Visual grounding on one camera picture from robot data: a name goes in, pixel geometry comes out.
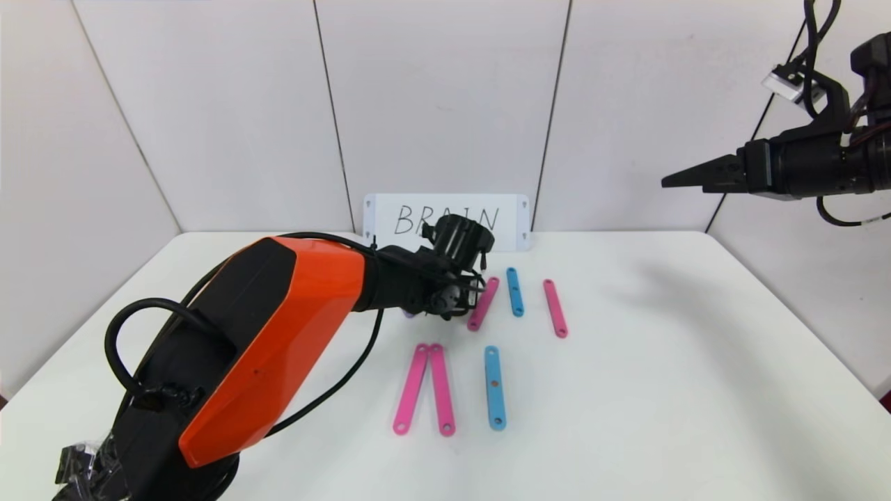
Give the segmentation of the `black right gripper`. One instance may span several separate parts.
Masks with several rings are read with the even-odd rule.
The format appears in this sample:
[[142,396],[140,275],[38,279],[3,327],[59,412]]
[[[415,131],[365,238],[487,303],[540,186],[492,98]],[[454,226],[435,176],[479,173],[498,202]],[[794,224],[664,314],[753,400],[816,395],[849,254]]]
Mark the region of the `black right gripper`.
[[734,154],[666,175],[663,188],[701,187],[704,193],[751,193],[774,200],[836,196],[844,192],[844,161],[837,139],[779,143],[758,140]]

